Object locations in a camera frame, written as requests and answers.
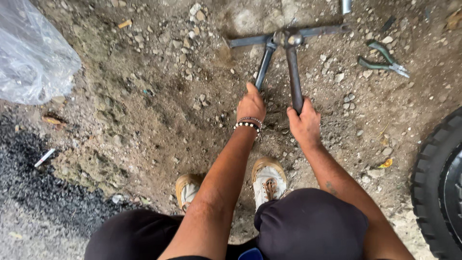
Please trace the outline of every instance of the soil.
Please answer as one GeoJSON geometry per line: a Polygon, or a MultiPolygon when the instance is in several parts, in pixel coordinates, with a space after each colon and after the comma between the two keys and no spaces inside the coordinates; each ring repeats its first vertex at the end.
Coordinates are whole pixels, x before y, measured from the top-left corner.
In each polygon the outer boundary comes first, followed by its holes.
{"type": "MultiPolygon", "coordinates": [[[[205,175],[226,144],[245,82],[254,80],[261,61],[263,46],[230,50],[223,37],[348,22],[352,33],[307,38],[298,47],[302,91],[322,115],[322,142],[330,153],[377,202],[415,258],[433,259],[412,212],[409,177],[420,141],[461,105],[462,30],[445,25],[462,1],[356,0],[353,12],[342,16],[337,1],[207,0],[200,3],[202,21],[200,15],[190,18],[194,1],[34,4],[77,51],[82,68],[65,99],[36,106],[0,101],[0,112],[22,118],[20,129],[57,149],[39,170],[52,166],[56,177],[71,184],[102,190],[106,198],[126,195],[165,214],[180,214],[171,199],[176,179],[205,175]],[[396,21],[381,32],[391,15],[396,21]],[[127,19],[133,25],[119,29],[127,19]],[[365,42],[387,36],[410,79],[357,64],[358,56],[383,62],[365,42]],[[344,109],[349,94],[354,99],[344,109]],[[57,128],[42,116],[66,126],[57,128]],[[393,164],[384,174],[370,171],[388,158],[393,164]]],[[[250,169],[259,157],[280,160],[289,188],[317,187],[287,132],[289,85],[279,48],[265,79],[267,117],[249,158],[230,243],[257,234],[250,169]]]]}

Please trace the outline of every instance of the shoe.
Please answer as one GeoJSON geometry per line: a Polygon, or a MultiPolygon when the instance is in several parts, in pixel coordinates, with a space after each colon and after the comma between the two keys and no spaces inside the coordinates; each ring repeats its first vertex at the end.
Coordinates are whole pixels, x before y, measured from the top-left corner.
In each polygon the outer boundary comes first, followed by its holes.
{"type": "Polygon", "coordinates": [[[202,184],[202,178],[196,174],[185,174],[176,180],[176,199],[180,209],[186,213],[202,184]]]}
{"type": "Polygon", "coordinates": [[[255,192],[255,204],[280,199],[287,188],[287,178],[279,161],[272,157],[258,159],[252,169],[252,183],[255,192]]]}

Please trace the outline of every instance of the pliers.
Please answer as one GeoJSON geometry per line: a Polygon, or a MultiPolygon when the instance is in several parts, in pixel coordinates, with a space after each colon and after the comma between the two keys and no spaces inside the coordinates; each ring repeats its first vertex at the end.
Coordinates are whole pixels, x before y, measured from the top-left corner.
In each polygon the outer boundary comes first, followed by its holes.
{"type": "Polygon", "coordinates": [[[387,60],[391,65],[381,64],[381,63],[373,63],[373,62],[370,62],[370,61],[368,61],[368,60],[366,60],[366,59],[364,59],[363,57],[360,56],[358,58],[358,63],[361,66],[364,66],[364,67],[366,67],[368,69],[394,70],[399,75],[403,75],[406,78],[409,78],[409,75],[407,74],[409,71],[396,62],[396,60],[388,52],[387,48],[385,48],[383,45],[381,45],[380,43],[378,43],[377,41],[374,41],[374,40],[369,41],[367,46],[378,50],[384,56],[385,60],[387,60]]]}

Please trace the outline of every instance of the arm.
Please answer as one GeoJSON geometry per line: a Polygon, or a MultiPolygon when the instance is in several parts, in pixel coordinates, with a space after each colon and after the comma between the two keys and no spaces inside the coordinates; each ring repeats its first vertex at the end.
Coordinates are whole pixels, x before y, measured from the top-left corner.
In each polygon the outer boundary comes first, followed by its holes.
{"type": "Polygon", "coordinates": [[[321,144],[321,115],[305,97],[302,113],[289,107],[290,129],[306,156],[321,190],[356,206],[369,219],[364,238],[364,259],[401,260],[414,258],[393,231],[386,217],[363,188],[340,166],[321,144]]]}
{"type": "MultiPolygon", "coordinates": [[[[237,107],[237,118],[254,117],[263,121],[266,108],[258,90],[251,83],[247,83],[247,90],[237,107]]],[[[187,255],[225,259],[234,207],[256,136],[252,127],[236,128],[159,259],[187,255]]]]}

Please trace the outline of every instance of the black tire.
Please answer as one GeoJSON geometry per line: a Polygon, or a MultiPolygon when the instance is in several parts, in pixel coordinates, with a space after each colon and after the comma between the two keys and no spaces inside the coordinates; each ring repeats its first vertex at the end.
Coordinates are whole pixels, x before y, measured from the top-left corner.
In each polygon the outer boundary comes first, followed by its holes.
{"type": "Polygon", "coordinates": [[[439,259],[462,259],[462,107],[423,142],[411,177],[417,224],[439,259]]]}

